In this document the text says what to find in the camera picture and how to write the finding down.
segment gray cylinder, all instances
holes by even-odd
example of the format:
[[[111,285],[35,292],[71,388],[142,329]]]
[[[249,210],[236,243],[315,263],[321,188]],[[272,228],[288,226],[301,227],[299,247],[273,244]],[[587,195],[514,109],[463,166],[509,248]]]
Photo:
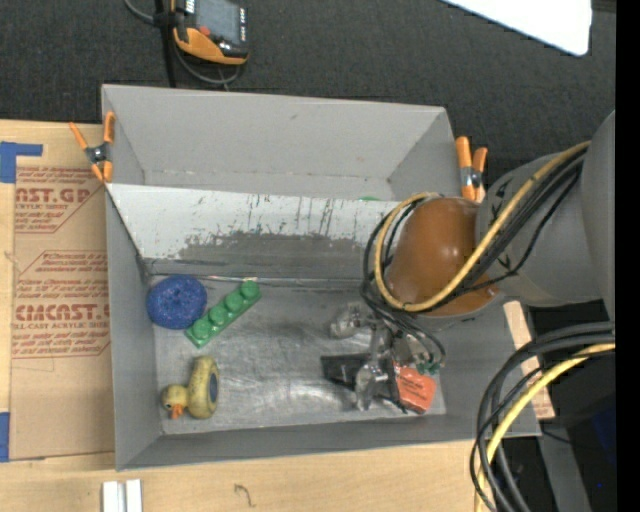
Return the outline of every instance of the gray cylinder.
[[[508,296],[538,307],[557,307],[605,297],[613,307],[611,226],[614,197],[610,185],[615,174],[615,161],[610,158],[612,139],[607,128],[609,123],[610,119],[594,137],[585,157],[581,179],[542,229],[526,263],[517,275],[498,284]],[[554,156],[524,165],[493,184],[478,211],[478,242],[524,182]],[[492,278],[503,276],[520,262],[537,227],[564,186],[561,185],[532,215],[491,266],[488,274]]]

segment rubber duck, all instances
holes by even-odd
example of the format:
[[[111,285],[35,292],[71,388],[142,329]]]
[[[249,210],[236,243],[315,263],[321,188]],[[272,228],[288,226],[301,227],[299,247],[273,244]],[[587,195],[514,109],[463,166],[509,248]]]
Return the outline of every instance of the rubber duck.
[[[194,418],[210,418],[218,405],[218,365],[211,356],[197,357],[188,386],[171,384],[162,392],[162,407],[179,418],[185,409]]]

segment yellow cable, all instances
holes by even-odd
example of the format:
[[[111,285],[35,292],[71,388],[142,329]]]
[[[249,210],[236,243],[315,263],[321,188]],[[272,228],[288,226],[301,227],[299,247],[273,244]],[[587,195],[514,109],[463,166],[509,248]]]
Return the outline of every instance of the yellow cable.
[[[615,350],[615,347],[615,343],[602,343],[599,345],[593,345],[592,347],[587,347],[584,350],[576,353],[575,358],[563,361],[562,363],[558,363],[553,368],[546,371],[534,384],[529,387],[529,389],[527,389],[527,391],[522,393],[522,395],[520,395],[520,398],[518,398],[518,400],[514,402],[514,404],[509,408],[509,411],[491,436],[489,444],[487,445],[487,458],[489,460],[489,464],[491,464],[491,462],[493,461],[493,457],[496,453],[496,450],[498,449],[498,445],[502,441],[502,438],[504,437],[507,430],[509,430],[511,424],[516,420],[516,418],[522,412],[522,409],[525,408],[525,406],[531,401],[531,399],[538,391],[540,391],[543,387],[549,385],[549,383],[557,379],[558,376],[560,376],[567,370],[573,368],[576,365],[579,365],[594,354],[605,352],[607,350]],[[480,474],[478,475],[478,482],[480,484],[480,488],[484,487],[485,475],[482,471],[482,468],[480,469]],[[482,498],[476,492],[474,503],[475,512],[481,512],[483,504],[484,502],[482,501]]]
[[[589,145],[588,141],[578,144],[564,151],[563,153],[559,154],[558,156],[553,158],[551,161],[549,161],[547,164],[545,164],[540,169],[538,169],[522,185],[522,187],[520,187],[520,189],[516,192],[516,194],[507,203],[504,210],[498,216],[496,221],[493,223],[493,225],[491,226],[487,234],[483,237],[483,239],[480,241],[476,249],[473,251],[473,253],[469,257],[469,259],[465,262],[465,264],[458,271],[455,277],[449,282],[449,284],[447,284],[440,292],[438,292],[436,295],[434,295],[430,299],[423,302],[419,302],[419,303],[403,303],[398,299],[396,299],[391,294],[391,292],[387,288],[386,283],[384,282],[384,276],[382,274],[382,264],[381,264],[382,250],[383,250],[384,241],[386,239],[389,228],[393,224],[393,221],[396,219],[396,217],[400,214],[400,212],[413,201],[432,197],[434,194],[429,194],[429,193],[416,194],[410,197],[409,199],[402,201],[398,206],[396,206],[393,209],[393,211],[387,218],[386,222],[382,226],[382,229],[380,230],[380,234],[378,235],[378,239],[376,241],[374,275],[376,279],[376,285],[378,286],[378,289],[380,290],[380,293],[382,294],[384,299],[391,306],[397,309],[402,309],[404,311],[411,312],[411,313],[417,313],[419,311],[428,309],[438,304],[438,302],[440,302],[441,300],[445,299],[455,289],[455,287],[458,286],[458,284],[460,284],[460,282],[465,278],[465,276],[471,271],[471,268],[473,267],[473,265],[475,265],[475,263],[478,261],[480,256],[482,256],[482,254],[486,251],[487,247],[489,246],[491,241],[496,237],[498,231],[506,222],[509,215],[511,215],[513,210],[516,208],[516,205],[518,204],[518,202],[533,187],[534,183],[538,181],[540,178],[542,178],[543,176],[545,176],[547,173],[549,173],[551,170],[555,169],[558,165],[568,160],[579,151],[582,151],[588,145]]]

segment gray box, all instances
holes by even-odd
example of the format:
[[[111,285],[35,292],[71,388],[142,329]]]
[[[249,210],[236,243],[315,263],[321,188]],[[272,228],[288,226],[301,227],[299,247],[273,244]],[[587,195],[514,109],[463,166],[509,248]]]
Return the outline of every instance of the gray box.
[[[474,437],[482,390],[513,352],[499,307],[440,334],[448,363],[424,416],[357,411],[320,366],[367,348],[366,333],[335,340],[328,324],[358,299],[375,225],[413,193],[459,195],[443,108],[104,86],[107,111],[117,469]],[[147,315],[150,287],[172,274],[198,277],[210,306],[245,278],[263,296],[197,349]],[[220,367],[218,410],[169,420],[161,390],[203,354]],[[527,410],[512,435],[536,431]]]

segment black carpet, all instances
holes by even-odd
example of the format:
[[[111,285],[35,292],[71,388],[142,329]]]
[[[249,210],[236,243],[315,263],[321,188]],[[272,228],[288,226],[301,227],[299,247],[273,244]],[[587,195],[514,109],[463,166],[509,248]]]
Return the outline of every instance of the black carpet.
[[[489,183],[590,139],[616,106],[615,0],[594,0],[584,57],[439,0],[245,5],[252,55],[231,90],[444,106],[454,135],[488,146]],[[0,78],[0,118],[42,121],[99,122],[103,83],[168,85],[158,31],[120,0],[0,2]]]

